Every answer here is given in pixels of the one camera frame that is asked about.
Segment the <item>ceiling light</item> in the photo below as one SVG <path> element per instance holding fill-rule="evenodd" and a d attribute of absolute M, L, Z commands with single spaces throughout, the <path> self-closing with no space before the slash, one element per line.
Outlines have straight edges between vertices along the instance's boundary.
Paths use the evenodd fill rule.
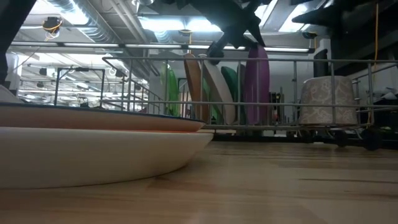
<path fill-rule="evenodd" d="M 167 30 L 182 30 L 185 28 L 180 19 L 149 19 L 139 17 L 143 29 L 154 32 L 162 32 Z"/>
<path fill-rule="evenodd" d="M 66 47 L 101 47 L 101 48 L 109 48 L 114 47 L 118 48 L 118 44 L 97 44 L 97 43 L 64 43 Z"/>
<path fill-rule="evenodd" d="M 324 8 L 331 6 L 335 1 L 334 0 L 329 0 L 326 2 L 326 4 L 323 6 Z"/>
<path fill-rule="evenodd" d="M 271 15 L 272 11 L 274 10 L 277 2 L 278 2 L 278 0 L 272 0 L 268 6 L 260 6 L 257 8 L 255 13 L 256 13 L 256 16 L 261 19 L 260 27 L 263 27 L 264 24 L 267 22 L 269 16 Z"/>
<path fill-rule="evenodd" d="M 36 99 L 36 96 L 30 95 L 30 94 L 25 95 L 25 97 L 28 99 Z"/>
<path fill-rule="evenodd" d="M 196 31 L 196 32 L 220 32 L 221 29 L 214 25 L 211 24 L 210 21 L 207 19 L 192 19 L 188 25 L 187 29 L 190 31 Z"/>
<path fill-rule="evenodd" d="M 296 32 L 300 30 L 304 26 L 304 24 L 292 22 L 292 19 L 296 16 L 306 13 L 307 10 L 308 8 L 303 4 L 296 6 L 296 8 L 292 11 L 292 13 L 290 13 L 288 18 L 286 19 L 282 27 L 279 29 L 279 32 Z"/>
<path fill-rule="evenodd" d="M 181 49 L 178 44 L 126 44 L 127 48 L 143 48 L 143 49 Z"/>
<path fill-rule="evenodd" d="M 85 84 L 85 83 L 76 83 L 76 85 L 78 85 L 78 86 L 80 86 L 80 87 L 82 87 L 82 88 L 88 89 L 88 85 Z"/>
<path fill-rule="evenodd" d="M 308 29 L 310 27 L 311 24 L 305 24 L 300 30 L 301 31 L 305 31 L 306 29 Z"/>
<path fill-rule="evenodd" d="M 54 42 L 29 42 L 29 41 L 13 41 L 11 43 L 13 46 L 28 46 L 31 47 L 32 45 L 37 47 L 56 47 L 57 43 Z"/>
<path fill-rule="evenodd" d="M 307 53 L 310 49 L 291 48 L 291 47 L 264 47 L 268 52 L 290 52 L 290 53 Z"/>

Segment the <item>black object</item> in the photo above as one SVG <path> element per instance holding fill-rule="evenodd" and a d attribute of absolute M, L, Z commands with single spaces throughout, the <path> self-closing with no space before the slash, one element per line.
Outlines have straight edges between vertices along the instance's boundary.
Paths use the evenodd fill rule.
<path fill-rule="evenodd" d="M 345 131 L 333 131 L 332 135 L 338 147 L 346 147 L 348 145 L 348 135 Z"/>
<path fill-rule="evenodd" d="M 48 17 L 43 22 L 43 29 L 50 34 L 57 34 L 60 31 L 62 21 L 58 17 Z"/>
<path fill-rule="evenodd" d="M 44 83 L 43 82 L 37 82 L 36 86 L 37 86 L 37 88 L 43 88 L 44 87 Z"/>
<path fill-rule="evenodd" d="M 228 43 L 236 49 L 242 46 L 251 48 L 258 44 L 265 46 L 259 28 L 261 19 L 256 17 L 254 12 L 261 4 L 268 4 L 270 0 L 245 1 L 249 4 L 244 9 L 231 0 L 162 0 L 162 2 L 177 3 L 179 9 L 190 4 L 224 32 L 221 39 L 213 42 L 208 48 L 207 55 L 209 57 L 223 57 L 222 51 Z M 247 30 L 257 42 L 243 35 Z"/>
<path fill-rule="evenodd" d="M 44 76 L 47 76 L 47 69 L 46 69 L 46 68 L 41 68 L 41 69 L 39 70 L 39 74 L 44 75 Z"/>
<path fill-rule="evenodd" d="M 77 68 L 74 68 L 74 69 L 71 69 L 71 70 L 75 70 L 76 72 L 89 72 L 90 70 L 93 70 L 93 69 L 90 69 L 90 68 L 87 68 L 87 67 L 77 67 Z"/>
<path fill-rule="evenodd" d="M 328 59 L 328 49 L 323 49 L 319 51 L 314 57 L 314 59 Z M 313 63 L 313 76 L 324 77 L 329 73 L 329 63 L 328 62 L 314 62 Z"/>
<path fill-rule="evenodd" d="M 302 35 L 306 39 L 315 39 L 316 37 L 318 37 L 318 35 L 313 32 L 302 32 Z"/>
<path fill-rule="evenodd" d="M 1 0 L 0 1 L 0 85 L 7 87 L 6 52 L 26 20 L 36 0 Z"/>
<path fill-rule="evenodd" d="M 121 78 L 121 77 L 124 76 L 124 74 L 123 74 L 123 72 L 120 72 L 119 70 L 116 70 L 115 76 L 118 77 L 118 78 Z"/>
<path fill-rule="evenodd" d="M 81 103 L 81 104 L 80 104 L 80 107 L 81 107 L 81 108 L 90 108 L 90 106 L 88 106 L 88 102 Z"/>
<path fill-rule="evenodd" d="M 382 146 L 382 136 L 375 126 L 371 126 L 361 133 L 364 148 L 369 151 L 375 151 Z"/>
<path fill-rule="evenodd" d="M 326 26 L 341 32 L 341 28 L 343 27 L 343 13 L 351 12 L 356 6 L 366 3 L 374 4 L 374 0 L 335 0 L 331 6 L 321 7 L 299 15 L 293 18 L 292 22 Z"/>

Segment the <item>metal railing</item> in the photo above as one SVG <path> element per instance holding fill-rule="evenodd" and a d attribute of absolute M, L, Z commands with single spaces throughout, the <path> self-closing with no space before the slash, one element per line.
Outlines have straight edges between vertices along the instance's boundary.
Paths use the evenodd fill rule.
<path fill-rule="evenodd" d="M 373 74 L 380 72 L 382 70 L 385 70 L 387 68 L 382 68 L 376 71 L 372 71 L 372 64 L 373 63 L 393 63 L 393 66 L 396 66 L 396 64 L 398 64 L 398 60 L 325 60 L 325 59 L 287 59 L 287 58 L 155 58 L 155 57 L 104 57 L 103 60 L 109 64 L 110 66 L 112 66 L 113 68 L 117 69 L 110 61 L 111 60 L 153 60 L 153 61 L 163 61 L 165 62 L 166 65 L 169 64 L 170 61 L 184 61 L 184 60 L 197 60 L 199 61 L 201 67 L 203 68 L 203 62 L 205 60 L 219 60 L 221 62 L 236 62 L 238 64 L 238 101 L 237 102 L 220 102 L 220 101 L 203 101 L 203 91 L 204 91 L 204 87 L 203 87 L 203 81 L 204 81 L 204 77 L 203 77 L 203 69 L 201 70 L 201 74 L 200 74 L 200 78 L 201 78 L 201 87 L 200 87 L 200 96 L 201 99 L 200 101 L 185 101 L 185 98 L 183 98 L 183 100 L 180 101 L 170 101 L 167 96 L 168 96 L 168 79 L 169 76 L 167 74 L 168 70 L 164 71 L 166 72 L 166 76 L 165 76 L 165 83 L 163 83 L 163 86 L 165 86 L 164 89 L 164 95 L 165 95 L 165 100 L 162 100 L 158 97 L 158 100 L 147 100 L 145 101 L 146 103 L 153 103 L 156 105 L 163 105 L 163 108 L 166 108 L 167 105 L 169 104 L 177 104 L 177 105 L 221 105 L 221 107 L 223 105 L 236 105 L 238 106 L 238 109 L 236 111 L 236 113 L 238 114 L 236 116 L 236 121 L 233 124 L 226 124 L 225 121 L 223 122 L 223 124 L 207 124 L 206 128 L 210 128 L 210 129 L 271 129 L 271 130 L 276 130 L 276 129 L 283 129 L 283 130 L 288 130 L 288 129 L 307 129 L 309 127 L 305 127 L 305 126 L 299 126 L 299 109 L 301 107 L 329 107 L 332 108 L 332 122 L 330 124 L 325 124 L 324 128 L 331 128 L 331 127 L 336 127 L 337 123 L 336 123 L 336 108 L 356 108 L 357 109 L 357 116 L 358 116 L 358 127 L 360 126 L 368 126 L 370 124 L 374 124 L 374 112 L 375 111 L 382 111 L 382 110 L 398 110 L 398 105 L 374 105 L 373 104 L 373 79 L 372 76 Z M 241 96 L 241 85 L 240 85 L 240 78 L 241 78 L 241 69 L 240 69 L 240 65 L 242 64 L 242 62 L 247 62 L 247 61 L 257 61 L 257 102 L 255 103 L 247 103 L 247 102 L 241 102 L 240 100 L 240 96 Z M 287 63 L 293 63 L 293 70 L 292 70 L 292 89 L 293 89 L 293 102 L 291 103 L 285 103 L 285 102 L 281 102 L 281 103 L 260 103 L 259 102 L 259 63 L 261 61 L 269 61 L 269 62 L 287 62 Z M 330 78 L 331 78 L 331 104 L 329 105 L 316 105 L 316 104 L 303 104 L 303 103 L 299 103 L 299 93 L 298 93 L 298 71 L 297 71 L 297 63 L 298 62 L 328 62 L 330 63 L 330 67 L 331 67 L 331 74 L 330 74 Z M 353 85 L 354 85 L 354 93 L 355 93 L 355 100 L 356 100 L 356 104 L 354 105 L 340 105 L 340 104 L 336 104 L 336 97 L 335 97 L 335 71 L 334 71 L 334 64 L 338 63 L 338 62 L 349 62 L 349 63 L 366 63 L 368 65 L 368 73 L 360 76 L 360 77 L 355 77 L 354 79 L 352 79 Z M 360 104 L 360 97 L 359 97 L 359 78 L 368 76 L 368 82 L 369 82 L 369 86 L 368 86 L 368 98 L 369 101 L 367 101 L 366 104 Z M 142 103 L 141 100 L 136 100 L 136 99 L 121 99 L 121 100 L 102 100 L 103 102 L 108 102 L 108 103 Z M 247 124 L 242 124 L 240 119 L 241 119 L 241 106 L 248 106 L 248 105 L 254 105 L 257 106 L 257 114 L 259 114 L 259 107 L 260 106 L 269 106 L 268 108 L 270 108 L 270 106 L 276 106 L 276 107 L 280 107 L 281 111 L 283 111 L 283 114 L 285 113 L 285 108 L 286 107 L 292 107 L 293 108 L 293 112 L 292 112 L 292 123 L 289 121 L 286 121 L 286 119 L 282 119 L 282 122 L 279 122 L 277 124 L 272 124 L 272 122 L 270 120 L 267 120 L 266 124 L 261 124 L 261 125 L 247 125 Z M 200 110 L 200 114 L 196 114 L 196 116 L 198 118 L 201 118 L 201 114 L 203 112 L 203 109 Z M 361 113 L 370 113 L 370 119 L 368 123 L 363 123 L 361 124 L 361 119 L 360 119 L 360 114 Z"/>

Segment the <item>orange-rimmed plate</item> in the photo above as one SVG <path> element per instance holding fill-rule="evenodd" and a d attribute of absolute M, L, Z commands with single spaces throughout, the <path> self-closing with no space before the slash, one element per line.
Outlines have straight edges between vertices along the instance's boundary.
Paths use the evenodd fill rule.
<path fill-rule="evenodd" d="M 156 114 L 0 103 L 0 127 L 195 132 L 204 125 L 194 119 Z"/>

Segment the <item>ventilation duct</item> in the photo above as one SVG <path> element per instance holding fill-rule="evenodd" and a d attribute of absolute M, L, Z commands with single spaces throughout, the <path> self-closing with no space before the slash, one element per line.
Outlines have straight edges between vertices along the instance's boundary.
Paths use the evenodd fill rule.
<path fill-rule="evenodd" d="M 96 43 L 120 43 L 119 37 L 113 32 L 109 25 L 98 14 L 98 11 L 87 0 L 47 0 L 48 3 L 56 7 L 61 15 L 73 25 L 87 25 L 89 28 L 78 28 L 83 34 Z M 126 68 L 129 68 L 129 60 L 124 61 Z M 136 70 L 138 77 L 144 78 L 148 74 L 148 69 L 139 64 L 141 72 Z"/>

